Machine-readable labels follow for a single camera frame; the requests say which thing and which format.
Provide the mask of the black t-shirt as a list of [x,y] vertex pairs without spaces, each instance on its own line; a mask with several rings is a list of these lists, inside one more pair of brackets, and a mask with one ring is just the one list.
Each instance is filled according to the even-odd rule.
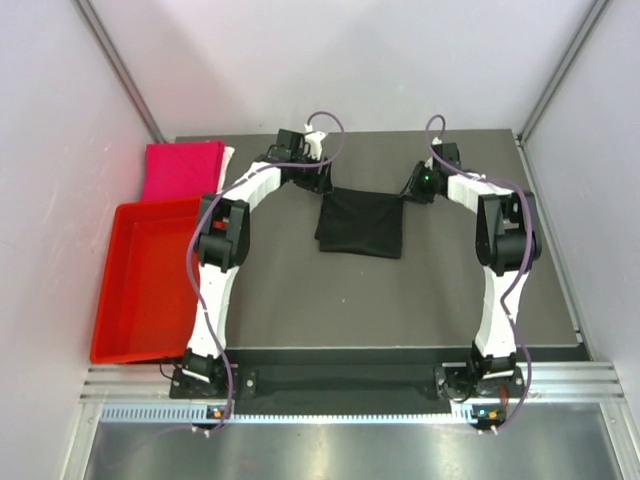
[[400,259],[403,213],[397,194],[335,187],[322,198],[314,238],[324,253]]

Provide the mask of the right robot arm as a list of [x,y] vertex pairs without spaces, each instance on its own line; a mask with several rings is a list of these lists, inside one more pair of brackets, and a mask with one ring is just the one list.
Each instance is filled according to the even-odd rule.
[[484,272],[484,296],[466,380],[474,393],[487,396],[516,373],[514,327],[520,298],[541,255],[536,200],[516,185],[464,170],[455,143],[437,138],[430,151],[430,160],[414,167],[401,197],[431,204],[441,196],[475,215],[475,252]]

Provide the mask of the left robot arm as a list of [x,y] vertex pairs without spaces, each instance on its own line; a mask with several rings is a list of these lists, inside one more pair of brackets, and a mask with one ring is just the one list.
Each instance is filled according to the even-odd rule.
[[197,307],[182,372],[205,396],[220,394],[229,378],[227,312],[235,278],[250,249],[251,213],[288,182],[310,190],[328,185],[330,162],[323,155],[326,137],[309,124],[302,133],[281,129],[276,142],[235,183],[201,198],[196,231],[189,243],[198,272],[188,269]]

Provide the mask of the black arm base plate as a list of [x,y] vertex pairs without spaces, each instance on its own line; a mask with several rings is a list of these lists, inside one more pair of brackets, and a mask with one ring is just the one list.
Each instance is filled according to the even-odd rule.
[[213,362],[210,383],[175,369],[172,399],[232,399],[236,414],[402,415],[446,413],[452,400],[519,397],[522,372],[488,380],[467,348],[230,349],[231,368]]

